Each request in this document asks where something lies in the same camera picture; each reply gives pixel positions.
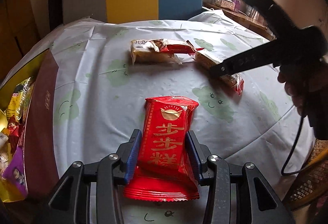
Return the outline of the person right hand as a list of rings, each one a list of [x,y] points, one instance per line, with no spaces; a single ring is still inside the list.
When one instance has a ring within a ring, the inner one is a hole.
[[[298,114],[309,119],[315,137],[327,140],[327,62],[282,65],[278,81]]]

